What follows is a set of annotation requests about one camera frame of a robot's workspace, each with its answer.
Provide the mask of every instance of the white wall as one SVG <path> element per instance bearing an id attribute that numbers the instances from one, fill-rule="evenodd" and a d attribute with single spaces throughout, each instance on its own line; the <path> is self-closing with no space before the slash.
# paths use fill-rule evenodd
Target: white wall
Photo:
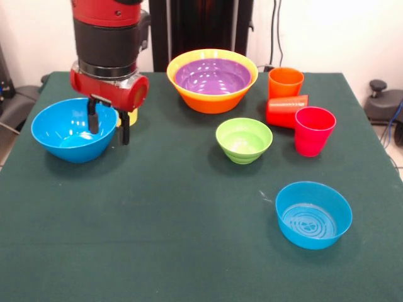
<path id="1" fill-rule="evenodd" d="M 149 10 L 148 0 L 142 7 Z M 70 0 L 0 0 L 0 43 L 16 86 L 40 84 L 41 76 L 70 70 L 76 44 Z M 152 71 L 152 45 L 139 55 Z"/>
<path id="2" fill-rule="evenodd" d="M 272 0 L 255 0 L 247 56 L 257 65 L 270 57 Z M 403 89 L 403 1 L 283 0 L 280 38 L 283 66 L 304 72 L 343 72 L 363 102 L 368 83 L 381 78 Z M 274 64 L 280 53 L 275 43 Z"/>
<path id="3" fill-rule="evenodd" d="M 272 5 L 272 0 L 255 0 L 247 56 L 257 65 L 269 60 Z M 148 0 L 143 8 L 148 10 Z M 403 88 L 401 12 L 400 0 L 283 0 L 283 65 L 343 72 L 360 101 L 376 77 Z M 69 70 L 76 59 L 70 1 L 0 0 L 0 42 L 17 86 Z M 139 55 L 138 65 L 152 71 L 151 47 Z"/>

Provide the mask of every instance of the table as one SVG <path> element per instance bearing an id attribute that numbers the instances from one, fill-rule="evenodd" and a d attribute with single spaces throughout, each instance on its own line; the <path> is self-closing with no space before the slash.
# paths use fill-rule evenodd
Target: table
<path id="1" fill-rule="evenodd" d="M 0 298 L 7 302 L 403 301 L 403 185 L 342 74 L 307 74 L 302 93 L 338 125 L 323 153 L 299 156 L 291 130 L 250 165 L 215 141 L 228 118 L 264 121 L 267 74 L 222 115 L 189 109 L 165 74 L 127 147 L 59 160 L 34 141 L 33 117 L 76 97 L 50 76 L 0 173 Z M 304 250 L 278 229 L 275 197 L 295 181 L 343 194 L 353 224 L 332 247 Z"/>

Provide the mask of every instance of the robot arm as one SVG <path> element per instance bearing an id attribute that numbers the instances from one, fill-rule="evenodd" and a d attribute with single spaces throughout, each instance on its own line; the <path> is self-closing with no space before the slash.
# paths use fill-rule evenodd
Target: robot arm
<path id="1" fill-rule="evenodd" d="M 144 102 L 149 81 L 137 70 L 137 56 L 147 48 L 150 15 L 142 0 L 72 0 L 78 60 L 71 85 L 88 96 L 88 126 L 98 132 L 96 103 L 112 106 L 122 120 L 121 142 L 129 142 L 129 117 Z"/>

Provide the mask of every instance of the stacked cups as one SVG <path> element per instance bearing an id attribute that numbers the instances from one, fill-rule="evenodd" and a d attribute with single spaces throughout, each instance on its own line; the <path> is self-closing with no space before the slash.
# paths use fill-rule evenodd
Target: stacked cups
<path id="1" fill-rule="evenodd" d="M 315 157 L 325 147 L 336 126 L 336 117 L 328 110 L 308 106 L 309 96 L 300 95 L 304 74 L 280 67 L 269 72 L 269 124 L 295 129 L 295 148 L 303 156 Z"/>

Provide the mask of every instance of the yellow object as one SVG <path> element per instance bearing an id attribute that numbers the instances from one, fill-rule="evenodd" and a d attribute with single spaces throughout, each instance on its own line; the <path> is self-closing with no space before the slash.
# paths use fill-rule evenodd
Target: yellow object
<path id="1" fill-rule="evenodd" d="M 203 59 L 227 59 L 236 61 L 250 71 L 252 76 L 251 82 L 240 91 L 220 95 L 195 93 L 183 89 L 176 84 L 175 75 L 182 66 Z M 183 53 L 173 59 L 168 65 L 167 76 L 190 108 L 202 113 L 223 113 L 235 108 L 249 88 L 256 82 L 258 79 L 258 68 L 247 57 L 236 52 L 223 49 L 199 49 Z"/>
<path id="2" fill-rule="evenodd" d="M 130 118 L 130 126 L 133 126 L 135 124 L 135 122 L 137 121 L 138 115 L 139 115 L 138 108 L 134 109 L 133 112 L 128 113 L 128 117 Z M 120 124 L 121 124 L 121 121 L 120 121 L 120 119 L 118 119 L 117 127 L 119 127 Z"/>

